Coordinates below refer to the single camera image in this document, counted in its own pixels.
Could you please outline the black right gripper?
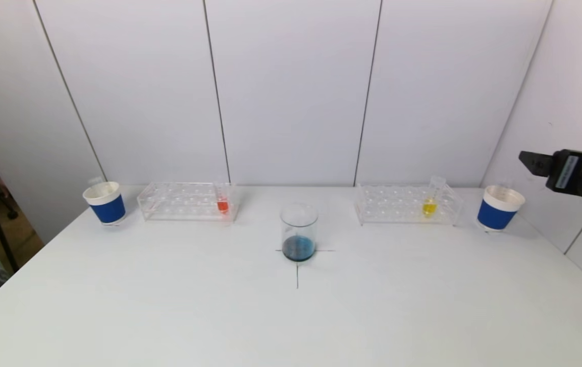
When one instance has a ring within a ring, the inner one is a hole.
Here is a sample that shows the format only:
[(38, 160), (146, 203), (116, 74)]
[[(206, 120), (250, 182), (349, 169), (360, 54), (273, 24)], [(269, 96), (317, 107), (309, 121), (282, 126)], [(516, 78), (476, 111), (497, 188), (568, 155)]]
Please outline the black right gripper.
[(550, 190), (582, 197), (582, 151), (562, 149), (553, 156), (520, 151), (518, 158), (532, 175), (549, 177)]

